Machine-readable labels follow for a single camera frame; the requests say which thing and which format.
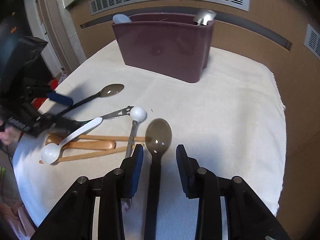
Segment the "metal spoon handle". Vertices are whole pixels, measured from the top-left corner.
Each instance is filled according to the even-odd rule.
[[[83,105],[83,104],[85,104],[85,103],[88,103],[88,102],[90,102],[91,100],[99,97],[99,95],[100,95],[100,92],[96,93],[95,95],[89,96],[89,97],[87,97],[87,98],[79,101],[78,103],[75,103],[74,105],[69,106],[69,107],[66,108],[65,110],[61,111],[60,113],[57,114],[57,116],[58,116],[58,117],[61,117],[61,116],[63,116],[64,114],[66,114],[67,112],[71,111],[72,109],[75,109],[76,107],[81,106],[81,105]]]
[[[128,158],[131,156],[132,145],[134,144],[133,139],[137,134],[138,125],[139,125],[139,123],[137,121],[132,121],[132,128],[131,128],[131,132],[130,132],[130,136],[129,136],[129,140],[128,140],[127,150],[125,152],[125,158]]]
[[[156,239],[157,211],[160,193],[161,159],[152,157],[149,174],[144,240]]]

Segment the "metal ladle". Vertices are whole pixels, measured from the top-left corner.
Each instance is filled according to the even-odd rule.
[[[160,193],[161,158],[171,144],[172,132],[164,119],[154,119],[146,131],[146,146],[152,162],[149,174],[144,240],[156,239],[156,221]]]
[[[79,101],[78,103],[69,106],[67,109],[61,111],[60,113],[57,114],[58,117],[63,116],[64,114],[68,113],[69,111],[75,109],[78,106],[81,106],[85,103],[88,103],[92,100],[94,100],[95,98],[106,98],[106,97],[111,97],[119,92],[121,92],[124,89],[124,85],[123,84],[111,84],[108,85],[106,87],[104,87],[100,92],[89,96],[81,101]]]
[[[216,15],[217,13],[214,11],[201,9],[193,18],[193,21],[196,22],[197,25],[208,25],[208,22],[213,21]]]

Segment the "purple plastic bin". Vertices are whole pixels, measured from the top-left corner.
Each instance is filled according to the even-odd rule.
[[[196,26],[194,15],[141,13],[131,23],[112,24],[124,63],[188,83],[206,67],[213,25]]]

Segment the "white tablecloth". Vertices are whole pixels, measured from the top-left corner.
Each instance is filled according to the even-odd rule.
[[[142,106],[148,124],[164,118],[172,128],[172,143],[162,158],[157,239],[193,239],[198,200],[188,200],[181,187],[175,149],[184,144],[190,157],[217,176],[243,177],[276,214],[286,148],[284,107],[273,74],[264,65],[240,55],[211,48],[201,79],[189,84],[171,77],[124,65],[116,41],[97,52],[74,71],[57,92],[75,102],[112,83],[125,88],[110,98],[98,98],[66,116],[92,119],[128,105]],[[63,107],[47,100],[41,111],[57,113]],[[128,136],[130,117],[105,120],[90,134]],[[47,134],[24,135],[14,154],[13,166],[21,198],[38,226],[79,176],[104,176],[120,166],[124,152],[97,158],[39,164]],[[65,150],[64,156],[84,150]],[[151,155],[145,150],[138,191],[132,208],[123,215],[126,239],[142,239]],[[97,221],[94,223],[94,236]]]

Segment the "wooden chopstick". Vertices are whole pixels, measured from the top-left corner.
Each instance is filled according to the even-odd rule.
[[[79,154],[79,155],[73,155],[73,156],[67,156],[67,157],[60,157],[58,160],[56,160],[54,163],[59,162],[68,162],[68,161],[74,161],[74,160],[80,160],[80,159],[88,159],[93,158],[97,156],[104,156],[112,153],[119,153],[127,150],[126,146],[122,146],[115,149],[105,150],[105,151],[98,151],[98,152],[92,152],[92,153],[85,153],[85,154]]]
[[[103,135],[85,135],[81,134],[77,137],[78,139],[87,139],[87,140],[112,140],[112,141],[123,141],[126,142],[129,140],[129,137],[126,136],[103,136]],[[144,142],[144,137],[136,136],[133,139],[135,142]]]

